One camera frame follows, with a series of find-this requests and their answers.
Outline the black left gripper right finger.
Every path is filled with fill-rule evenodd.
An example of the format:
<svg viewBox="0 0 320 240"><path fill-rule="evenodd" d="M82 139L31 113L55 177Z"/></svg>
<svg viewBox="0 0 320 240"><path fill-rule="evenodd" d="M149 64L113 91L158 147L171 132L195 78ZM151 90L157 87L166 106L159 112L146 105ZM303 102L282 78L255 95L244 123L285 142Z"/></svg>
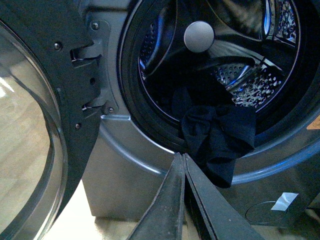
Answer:
<svg viewBox="0 0 320 240"><path fill-rule="evenodd" d="M227 202L188 155L184 202L201 240L262 240L263 237Z"/></svg>

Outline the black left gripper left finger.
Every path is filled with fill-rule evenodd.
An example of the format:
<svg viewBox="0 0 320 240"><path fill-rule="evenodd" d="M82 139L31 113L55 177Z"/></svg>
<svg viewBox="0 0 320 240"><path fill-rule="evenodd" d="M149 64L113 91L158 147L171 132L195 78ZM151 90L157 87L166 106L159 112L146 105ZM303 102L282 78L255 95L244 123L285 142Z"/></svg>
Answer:
<svg viewBox="0 0 320 240"><path fill-rule="evenodd" d="M185 169L174 156L151 205L128 236L129 240L181 240L184 222Z"/></svg>

